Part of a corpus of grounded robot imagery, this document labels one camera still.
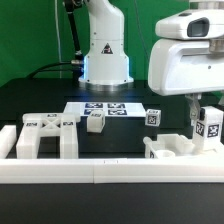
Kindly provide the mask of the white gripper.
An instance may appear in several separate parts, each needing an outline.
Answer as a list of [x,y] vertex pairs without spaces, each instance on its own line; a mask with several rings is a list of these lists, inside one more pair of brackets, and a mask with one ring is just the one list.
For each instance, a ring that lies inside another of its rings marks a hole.
[[224,90],[224,53],[210,52],[208,41],[160,39],[151,51],[148,85],[162,96],[186,94],[194,126],[201,93]]

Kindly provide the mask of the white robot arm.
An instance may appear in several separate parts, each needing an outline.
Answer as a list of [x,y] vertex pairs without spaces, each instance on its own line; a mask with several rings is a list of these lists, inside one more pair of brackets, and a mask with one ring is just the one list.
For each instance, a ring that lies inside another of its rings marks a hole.
[[[188,0],[189,8],[156,23],[148,85],[159,95],[184,95],[190,118],[200,117],[203,92],[224,91],[224,0]],[[90,50],[79,82],[94,89],[131,83],[124,53],[124,16],[108,0],[84,0]]]

